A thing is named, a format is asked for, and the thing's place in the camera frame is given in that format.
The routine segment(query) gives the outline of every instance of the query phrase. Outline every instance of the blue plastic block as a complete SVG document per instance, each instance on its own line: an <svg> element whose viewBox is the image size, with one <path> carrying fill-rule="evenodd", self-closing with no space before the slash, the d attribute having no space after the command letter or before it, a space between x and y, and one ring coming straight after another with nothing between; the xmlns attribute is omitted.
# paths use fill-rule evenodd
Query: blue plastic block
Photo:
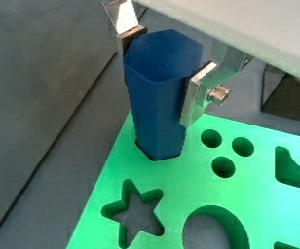
<svg viewBox="0 0 300 249"><path fill-rule="evenodd" d="M151 160L179 155L186 78L199 68L203 46L174 30L138 36L124 55L124 80L136 145Z"/></svg>

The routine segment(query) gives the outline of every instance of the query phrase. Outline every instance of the screw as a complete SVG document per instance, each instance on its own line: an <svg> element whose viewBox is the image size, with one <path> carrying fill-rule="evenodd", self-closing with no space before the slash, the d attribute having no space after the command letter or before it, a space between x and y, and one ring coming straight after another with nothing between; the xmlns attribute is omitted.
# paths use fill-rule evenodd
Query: screw
<svg viewBox="0 0 300 249"><path fill-rule="evenodd" d="M225 100L227 99L229 93L230 90L226 89L222 85L218 85L217 87L207 90L206 100L209 102L214 102L221 106L225 104Z"/></svg>

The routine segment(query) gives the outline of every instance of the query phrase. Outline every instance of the green shape sorter board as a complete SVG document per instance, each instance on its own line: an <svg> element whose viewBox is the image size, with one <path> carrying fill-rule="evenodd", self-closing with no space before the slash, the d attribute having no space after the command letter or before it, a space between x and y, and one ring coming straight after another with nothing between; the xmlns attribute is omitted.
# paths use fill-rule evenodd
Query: green shape sorter board
<svg viewBox="0 0 300 249"><path fill-rule="evenodd" d="M128 114L67 248L126 248L111 218L132 191L144 202L159 200L163 234L140 231L130 249L182 249L183 224L199 214L219 221L233 249L300 248L298 185L298 136L203 115L180 156L150 161Z"/></svg>

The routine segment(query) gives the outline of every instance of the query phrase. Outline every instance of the star-shaped hole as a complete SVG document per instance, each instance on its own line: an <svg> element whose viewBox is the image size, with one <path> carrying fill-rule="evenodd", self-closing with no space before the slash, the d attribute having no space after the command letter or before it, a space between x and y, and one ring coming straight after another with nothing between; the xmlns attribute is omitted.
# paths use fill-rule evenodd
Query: star-shaped hole
<svg viewBox="0 0 300 249"><path fill-rule="evenodd" d="M102 215L120 223L119 246L127 248L138 233L144 231L155 236L164 233L163 225L154 213L163 197L159 189L140 193L130 180L123 182L123 197L102 208Z"/></svg>

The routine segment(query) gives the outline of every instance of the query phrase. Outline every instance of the circular hole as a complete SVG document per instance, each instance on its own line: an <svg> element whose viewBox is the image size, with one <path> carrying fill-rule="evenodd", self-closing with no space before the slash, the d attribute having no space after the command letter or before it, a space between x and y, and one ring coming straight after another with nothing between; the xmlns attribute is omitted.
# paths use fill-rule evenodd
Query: circular hole
<svg viewBox="0 0 300 249"><path fill-rule="evenodd" d="M222 137L215 130L207 129L201 134L201 141L205 146L218 148L222 144Z"/></svg>
<svg viewBox="0 0 300 249"><path fill-rule="evenodd" d="M229 178L235 171L234 163L229 158L218 157L213 160L213 170L222 178Z"/></svg>
<svg viewBox="0 0 300 249"><path fill-rule="evenodd" d="M182 231L183 249L250 249L246 229L225 208L207 205L188 215Z"/></svg>
<svg viewBox="0 0 300 249"><path fill-rule="evenodd" d="M249 157L254 153L253 143L243 137L238 137L231 142L233 151L242 157Z"/></svg>
<svg viewBox="0 0 300 249"><path fill-rule="evenodd" d="M229 249L229 237L219 221L209 215L191 215L183 226L183 249Z"/></svg>

